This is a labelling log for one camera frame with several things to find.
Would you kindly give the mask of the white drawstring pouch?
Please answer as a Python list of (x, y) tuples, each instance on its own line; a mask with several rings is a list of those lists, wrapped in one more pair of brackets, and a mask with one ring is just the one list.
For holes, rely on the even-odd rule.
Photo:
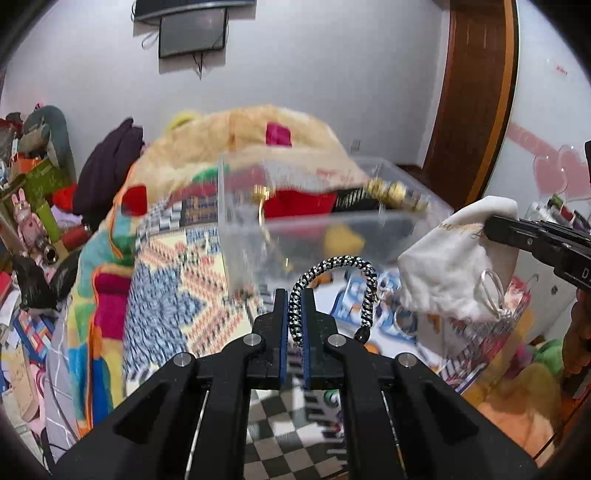
[(487, 196), (454, 213), (398, 258), (400, 302), (408, 310), (471, 322), (496, 322), (518, 250), (489, 240), (485, 221), (518, 218), (515, 200)]

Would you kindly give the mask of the yellow green sponge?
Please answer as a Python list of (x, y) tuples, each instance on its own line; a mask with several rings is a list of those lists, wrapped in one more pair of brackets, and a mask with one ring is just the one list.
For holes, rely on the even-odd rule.
[(327, 257), (359, 255), (366, 241), (346, 224), (331, 225), (325, 230), (324, 252)]

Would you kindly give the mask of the patchwork patterned bedspread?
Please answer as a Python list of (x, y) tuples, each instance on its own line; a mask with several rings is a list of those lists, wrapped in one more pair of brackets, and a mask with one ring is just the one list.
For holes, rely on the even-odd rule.
[[(215, 354), (270, 308), (266, 285), (231, 294), (219, 242), (216, 188), (194, 183), (154, 204), (140, 225), (117, 210), (81, 252), (64, 320), (71, 400), (63, 409), (86, 435), (173, 355)], [(510, 322), (469, 325), (401, 309), (396, 268), (379, 275), (370, 350), (410, 350), (460, 392), (496, 380), (516, 351)], [(301, 359), (288, 352), (287, 383), (252, 395), (245, 450), (249, 479), (332, 479), (346, 473), (334, 391), (305, 392)]]

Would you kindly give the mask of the clear plastic storage bin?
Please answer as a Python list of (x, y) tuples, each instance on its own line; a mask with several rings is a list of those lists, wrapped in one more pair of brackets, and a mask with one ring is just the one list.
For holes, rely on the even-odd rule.
[[(437, 226), (453, 210), (425, 185), (389, 161), (376, 157), (349, 157), (366, 178), (353, 185), (329, 185), (327, 179), (303, 167), (264, 157), (240, 168), (232, 167), (229, 156), (219, 159), (218, 228), (228, 287), (233, 293), (254, 291), (260, 284), (287, 287), (297, 277), (325, 258), (325, 230), (346, 224), (366, 241), (359, 256), (381, 268), (393, 264), (413, 243)], [(429, 196), (426, 212), (379, 210), (332, 213), (328, 216), (266, 220), (276, 243), (267, 244), (252, 203), (256, 185), (271, 189), (324, 192), (360, 187), (380, 177), (401, 181)]]

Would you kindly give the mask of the red fabric with gold bow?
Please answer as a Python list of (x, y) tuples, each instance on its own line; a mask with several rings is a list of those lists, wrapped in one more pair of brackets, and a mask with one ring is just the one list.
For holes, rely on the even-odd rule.
[(335, 191), (308, 192), (297, 189), (271, 189), (256, 185), (252, 191), (252, 203), (257, 205), (259, 229), (267, 244), (276, 243), (276, 237), (266, 228), (266, 219), (277, 220), (295, 217), (328, 216), (334, 213), (338, 195)]

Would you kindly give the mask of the brown wooden door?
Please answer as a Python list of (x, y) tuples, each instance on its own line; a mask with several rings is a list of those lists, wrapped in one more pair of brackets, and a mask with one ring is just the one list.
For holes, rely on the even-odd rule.
[(503, 143), (515, 91), (514, 1), (452, 1), (446, 68), (423, 171), (458, 210), (483, 194)]

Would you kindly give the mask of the beige plush blanket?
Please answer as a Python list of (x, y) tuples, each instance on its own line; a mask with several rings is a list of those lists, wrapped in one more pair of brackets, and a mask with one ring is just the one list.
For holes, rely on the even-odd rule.
[(235, 168), (264, 157), (287, 162), (321, 174), (331, 186), (366, 178), (328, 124), (308, 114), (262, 105), (198, 114), (164, 133), (132, 165), (115, 202), (121, 203), (130, 188), (143, 185), (152, 205), (214, 167), (224, 155)]

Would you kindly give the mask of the dark purple garment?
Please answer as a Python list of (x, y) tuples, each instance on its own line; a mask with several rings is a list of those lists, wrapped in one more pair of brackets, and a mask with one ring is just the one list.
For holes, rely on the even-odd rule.
[(73, 196), (74, 215), (95, 232), (112, 208), (131, 165), (140, 157), (143, 129), (125, 119), (92, 151), (79, 175)]

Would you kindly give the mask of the pink rabbit toy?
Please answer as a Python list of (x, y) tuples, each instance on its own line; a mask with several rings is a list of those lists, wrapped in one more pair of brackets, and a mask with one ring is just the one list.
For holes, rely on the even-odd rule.
[(37, 239), (45, 238), (47, 232), (27, 201), (23, 188), (20, 188), (17, 193), (13, 193), (11, 199), (19, 239), (26, 250), (30, 251), (36, 247)]

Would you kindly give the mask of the green gift box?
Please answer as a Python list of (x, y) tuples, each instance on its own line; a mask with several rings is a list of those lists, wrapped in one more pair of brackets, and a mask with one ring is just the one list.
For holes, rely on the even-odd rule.
[(28, 159), (18, 155), (10, 171), (8, 186), (1, 190), (1, 241), (5, 248), (14, 249), (11, 243), (17, 241), (11, 200), (13, 193), (22, 188), (27, 201), (36, 209), (47, 195), (71, 183), (68, 171), (56, 168), (48, 159)]

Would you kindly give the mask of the grey plush toy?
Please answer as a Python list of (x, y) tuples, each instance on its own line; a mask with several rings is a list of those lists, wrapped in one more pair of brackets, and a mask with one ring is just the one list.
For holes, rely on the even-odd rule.
[(18, 141), (18, 152), (28, 158), (40, 156), (60, 169), (69, 179), (76, 180), (76, 169), (64, 114), (53, 105), (34, 110), (23, 124), (23, 135)]

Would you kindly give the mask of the pink heart wall sticker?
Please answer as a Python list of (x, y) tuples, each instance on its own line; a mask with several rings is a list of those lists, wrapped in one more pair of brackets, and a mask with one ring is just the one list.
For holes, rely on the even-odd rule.
[(542, 196), (563, 194), (568, 201), (590, 198), (590, 167), (569, 145), (559, 149), (529, 130), (511, 122), (506, 138), (533, 155), (533, 175)]

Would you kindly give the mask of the small wall monitor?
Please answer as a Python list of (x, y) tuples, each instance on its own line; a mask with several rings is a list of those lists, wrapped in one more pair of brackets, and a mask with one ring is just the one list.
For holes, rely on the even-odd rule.
[(158, 58), (220, 51), (225, 47), (228, 10), (211, 8), (175, 13), (160, 19)]

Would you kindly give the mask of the large wall television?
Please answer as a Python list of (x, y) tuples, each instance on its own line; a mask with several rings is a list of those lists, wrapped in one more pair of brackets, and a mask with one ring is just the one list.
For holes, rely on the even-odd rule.
[(256, 0), (135, 0), (132, 13), (139, 21), (192, 10), (250, 5), (256, 5)]

